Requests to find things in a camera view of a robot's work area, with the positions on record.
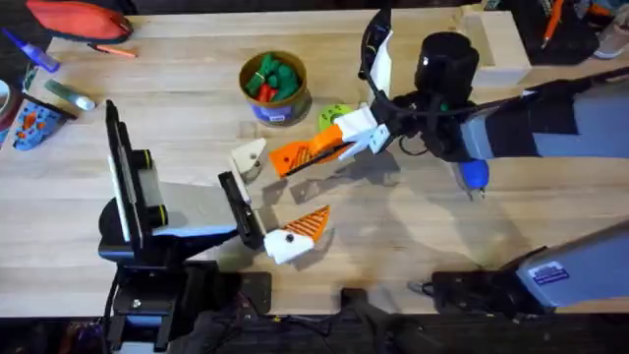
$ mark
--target orange 3d printed part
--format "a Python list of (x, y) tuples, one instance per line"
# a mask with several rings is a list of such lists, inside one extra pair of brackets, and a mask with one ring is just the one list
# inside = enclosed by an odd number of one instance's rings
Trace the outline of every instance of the orange 3d printed part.
[[(343, 145), (341, 129), (334, 124), (308, 142), (293, 142), (272, 151), (268, 158), (275, 167), (277, 175), (285, 177), (299, 169), (300, 166), (315, 162), (327, 162), (336, 158), (349, 147)], [(327, 153), (325, 158), (317, 159)]]
[(308, 236), (316, 243), (323, 234), (327, 218), (330, 215), (330, 206), (324, 206), (308, 215), (287, 223), (282, 229), (299, 235)]

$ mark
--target orange pouch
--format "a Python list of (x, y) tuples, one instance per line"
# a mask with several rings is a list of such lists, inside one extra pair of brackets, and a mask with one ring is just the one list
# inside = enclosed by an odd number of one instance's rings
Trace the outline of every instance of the orange pouch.
[(52, 35), (88, 43), (122, 43), (134, 31), (121, 13), (79, 1), (28, 0), (32, 14)]

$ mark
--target wooden block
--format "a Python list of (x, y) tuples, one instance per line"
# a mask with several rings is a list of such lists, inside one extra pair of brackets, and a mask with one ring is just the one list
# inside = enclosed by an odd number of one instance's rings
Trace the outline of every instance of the wooden block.
[(458, 30), (470, 38), (481, 55), (473, 87), (514, 86), (531, 71), (510, 12), (464, 11)]

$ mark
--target label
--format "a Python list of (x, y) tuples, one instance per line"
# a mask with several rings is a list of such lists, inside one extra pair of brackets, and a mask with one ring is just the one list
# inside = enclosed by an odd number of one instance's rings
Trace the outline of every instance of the label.
[(253, 109), (257, 118), (266, 122), (277, 123), (291, 119), (291, 106), (279, 108), (264, 108), (254, 105)]
[(570, 274), (559, 262), (549, 262), (529, 269), (529, 276), (537, 285), (542, 286), (567, 279)]

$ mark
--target wooden table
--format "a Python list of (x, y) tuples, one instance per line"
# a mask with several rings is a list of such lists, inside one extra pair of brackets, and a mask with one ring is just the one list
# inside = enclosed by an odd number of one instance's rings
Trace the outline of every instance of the wooden table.
[[(356, 105), (367, 96), (357, 79), (361, 34), (373, 11), (131, 18), (136, 33), (123, 48), (140, 57), (105, 55), (54, 39), (63, 62), (52, 77), (99, 102), (112, 99), (136, 148), (150, 148), (167, 182), (206, 186), (228, 169), (230, 149), (265, 137), (277, 148), (315, 132), (324, 104)], [(413, 87), (422, 39), (455, 28), (458, 9), (395, 11), (392, 93)], [(241, 65), (267, 49), (301, 57), (314, 104), (291, 128), (259, 124), (241, 97)], [(536, 68), (522, 86), (627, 65), (588, 61)], [(73, 109), (43, 88), (30, 93)], [(519, 88), (476, 89), (484, 101)], [(114, 265), (101, 259), (97, 220), (112, 198), (104, 104), (66, 124), (31, 151), (10, 141), (0, 150), (0, 316), (95, 316), (102, 312)], [(250, 187), (256, 204), (279, 222), (331, 205), (327, 241), (297, 265), (275, 265), (239, 240), (200, 255), (225, 269), (273, 275), (272, 312), (329, 313), (342, 286), (363, 286), (388, 310), (433, 312), (406, 289), (435, 269), (501, 266), (540, 245), (555, 245), (627, 217), (629, 161), (518, 158), (492, 161), (486, 200), (471, 203), (449, 168), (431, 155), (392, 146), (378, 156), (312, 167), (280, 182), (270, 166)], [(628, 311), (627, 300), (597, 301), (566, 311)]]

